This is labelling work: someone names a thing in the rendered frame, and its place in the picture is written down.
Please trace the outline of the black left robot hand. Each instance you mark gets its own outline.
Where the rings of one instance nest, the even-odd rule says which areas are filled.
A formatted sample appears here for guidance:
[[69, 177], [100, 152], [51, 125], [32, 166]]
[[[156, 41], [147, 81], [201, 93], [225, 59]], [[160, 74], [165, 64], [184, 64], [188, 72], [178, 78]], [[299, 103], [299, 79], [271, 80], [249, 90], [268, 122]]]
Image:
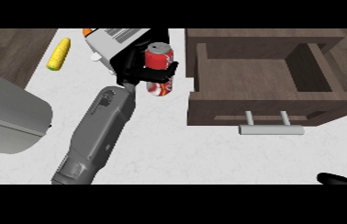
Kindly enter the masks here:
[[166, 84], [173, 78], [179, 62], [173, 62], [166, 70], [145, 67], [145, 51], [150, 44], [134, 43], [113, 58], [110, 64], [117, 75], [117, 84], [138, 85], [141, 81]]

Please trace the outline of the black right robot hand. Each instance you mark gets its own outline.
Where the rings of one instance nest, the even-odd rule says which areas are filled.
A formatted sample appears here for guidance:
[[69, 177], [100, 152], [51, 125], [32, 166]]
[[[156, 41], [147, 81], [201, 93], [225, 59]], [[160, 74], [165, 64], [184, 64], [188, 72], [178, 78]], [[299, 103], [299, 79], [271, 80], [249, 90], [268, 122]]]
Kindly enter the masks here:
[[324, 185], [347, 185], [347, 177], [330, 173], [320, 173], [318, 181]]

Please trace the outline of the red soda can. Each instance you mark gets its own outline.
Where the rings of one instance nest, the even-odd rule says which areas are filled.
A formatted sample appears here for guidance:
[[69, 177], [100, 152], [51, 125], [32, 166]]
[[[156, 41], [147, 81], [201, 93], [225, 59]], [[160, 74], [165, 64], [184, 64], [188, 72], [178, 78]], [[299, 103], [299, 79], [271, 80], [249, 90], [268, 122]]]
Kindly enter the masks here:
[[[150, 44], [145, 51], [145, 67], [156, 70], [166, 70], [175, 62], [175, 50], [165, 42]], [[173, 78], [166, 84], [147, 83], [147, 90], [156, 96], [166, 96], [173, 91]]]

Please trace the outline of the brown wooden drawer front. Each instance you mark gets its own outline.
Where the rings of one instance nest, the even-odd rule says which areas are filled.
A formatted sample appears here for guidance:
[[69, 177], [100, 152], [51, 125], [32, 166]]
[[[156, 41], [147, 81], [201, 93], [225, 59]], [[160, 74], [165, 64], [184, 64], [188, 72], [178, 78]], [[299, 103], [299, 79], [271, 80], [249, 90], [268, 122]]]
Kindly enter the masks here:
[[238, 126], [253, 113], [258, 125], [281, 125], [286, 111], [292, 125], [320, 126], [347, 116], [346, 92], [191, 92], [188, 125]]

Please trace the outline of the brown wooden drawer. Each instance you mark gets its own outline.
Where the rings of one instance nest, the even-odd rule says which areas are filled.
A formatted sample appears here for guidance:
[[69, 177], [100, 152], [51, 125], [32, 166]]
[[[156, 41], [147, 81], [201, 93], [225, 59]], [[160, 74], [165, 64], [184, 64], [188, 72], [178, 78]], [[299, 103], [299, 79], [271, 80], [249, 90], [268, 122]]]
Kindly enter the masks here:
[[292, 125], [320, 126], [347, 116], [346, 92], [191, 92], [188, 125], [238, 126], [253, 113], [258, 125], [281, 125], [286, 111]]
[[323, 52], [317, 44], [300, 43], [283, 58], [237, 55], [215, 58], [207, 44], [197, 44], [196, 91], [218, 93], [330, 93], [334, 85], [326, 77]]

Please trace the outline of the yellow corn cob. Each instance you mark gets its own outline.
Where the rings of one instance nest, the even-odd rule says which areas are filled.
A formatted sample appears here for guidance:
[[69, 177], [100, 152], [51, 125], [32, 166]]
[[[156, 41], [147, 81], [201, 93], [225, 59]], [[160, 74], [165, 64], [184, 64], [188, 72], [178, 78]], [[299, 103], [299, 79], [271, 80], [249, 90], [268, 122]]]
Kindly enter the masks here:
[[46, 68], [52, 71], [58, 71], [63, 67], [63, 63], [66, 62], [66, 58], [72, 48], [72, 39], [64, 38], [54, 50], [52, 56], [46, 63]]

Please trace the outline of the dark wooden panel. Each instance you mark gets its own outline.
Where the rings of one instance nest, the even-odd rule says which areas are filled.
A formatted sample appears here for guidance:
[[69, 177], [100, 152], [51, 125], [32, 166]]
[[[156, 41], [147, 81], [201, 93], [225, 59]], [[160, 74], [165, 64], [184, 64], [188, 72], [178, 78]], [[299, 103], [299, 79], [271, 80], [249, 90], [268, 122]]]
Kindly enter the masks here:
[[57, 28], [0, 28], [0, 77], [27, 87]]

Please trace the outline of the dark wooden cabinet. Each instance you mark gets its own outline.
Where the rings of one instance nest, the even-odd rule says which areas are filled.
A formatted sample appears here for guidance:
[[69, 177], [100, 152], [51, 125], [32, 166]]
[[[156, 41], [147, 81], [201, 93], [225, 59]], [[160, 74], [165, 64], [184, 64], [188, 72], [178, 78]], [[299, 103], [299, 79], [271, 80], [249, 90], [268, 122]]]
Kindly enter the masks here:
[[321, 60], [326, 77], [342, 87], [331, 72], [324, 54], [345, 39], [339, 28], [188, 28], [187, 32], [187, 76], [196, 81], [197, 44], [206, 43], [209, 55], [215, 58], [232, 58], [237, 55], [253, 58], [283, 58], [300, 43], [317, 44], [323, 52]]

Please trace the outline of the grey rounded appliance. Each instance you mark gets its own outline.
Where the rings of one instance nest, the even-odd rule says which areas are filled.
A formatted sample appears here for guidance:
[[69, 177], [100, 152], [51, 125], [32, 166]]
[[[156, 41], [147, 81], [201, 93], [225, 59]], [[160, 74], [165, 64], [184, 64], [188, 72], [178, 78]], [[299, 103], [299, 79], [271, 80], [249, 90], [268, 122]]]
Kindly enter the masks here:
[[0, 77], [0, 153], [26, 151], [46, 135], [52, 118], [48, 102]]

